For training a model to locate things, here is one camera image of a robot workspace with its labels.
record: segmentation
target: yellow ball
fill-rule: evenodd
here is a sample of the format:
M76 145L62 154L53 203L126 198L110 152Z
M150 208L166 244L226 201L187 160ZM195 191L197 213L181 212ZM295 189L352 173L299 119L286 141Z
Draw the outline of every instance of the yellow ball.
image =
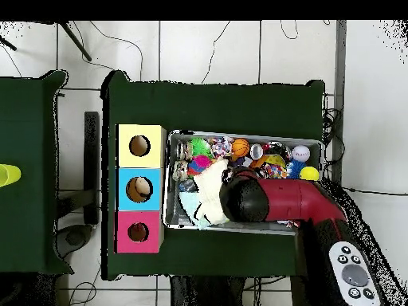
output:
M304 167L300 171L300 179L306 179L307 181L318 181L319 171L314 167Z

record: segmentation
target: remote control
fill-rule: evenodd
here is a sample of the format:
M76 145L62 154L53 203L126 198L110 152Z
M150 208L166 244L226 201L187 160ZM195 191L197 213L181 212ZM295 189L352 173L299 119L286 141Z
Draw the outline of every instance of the remote control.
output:
M336 242L329 251L337 285L350 306L380 306L379 294L363 255L347 241Z

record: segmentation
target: metal tray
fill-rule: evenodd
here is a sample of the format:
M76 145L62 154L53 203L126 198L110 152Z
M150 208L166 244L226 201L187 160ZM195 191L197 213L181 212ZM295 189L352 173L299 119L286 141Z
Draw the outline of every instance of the metal tray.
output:
M314 139L290 139L271 136L255 136L255 135L238 135L238 134L219 134L203 131L180 131L174 130L167 137L166 146L166 180L164 187L163 199L163 223L174 229L189 229L198 230L197 226L190 222L186 212L182 209L179 202L179 184L171 177L171 168L177 160L177 144L179 141L187 141L193 138L211 138L229 136L233 139L243 138L250 143L266 143L269 141L281 142L290 148L298 145L304 145L310 150L310 158L307 165L315 167L322 177L323 160L324 160L324 145L320 141ZM237 223L227 222L221 225L209 226L205 230L212 231L230 231L241 233L264 233L264 234L284 234L294 235L295 231L286 227L286 225L277 222L251 222Z

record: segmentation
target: green table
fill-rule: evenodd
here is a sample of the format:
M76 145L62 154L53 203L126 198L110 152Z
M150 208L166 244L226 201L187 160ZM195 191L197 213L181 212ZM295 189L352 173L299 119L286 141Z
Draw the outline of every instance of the green table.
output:
M293 236L165 229L158 254L113 253L115 211L107 205L115 205L114 131L116 124L160 124L167 132L185 129L321 140L323 94L321 80L307 85L131 83L121 71L112 71L101 91L102 277L295 275Z
M0 272L69 273L54 253L57 211L54 97L65 72L0 79L0 163L22 171L0 188Z

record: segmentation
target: yellow cup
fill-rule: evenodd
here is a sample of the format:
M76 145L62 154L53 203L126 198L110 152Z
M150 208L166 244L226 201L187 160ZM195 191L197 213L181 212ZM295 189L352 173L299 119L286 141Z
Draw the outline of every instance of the yellow cup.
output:
M0 164L0 187L17 182L22 176L18 167Z

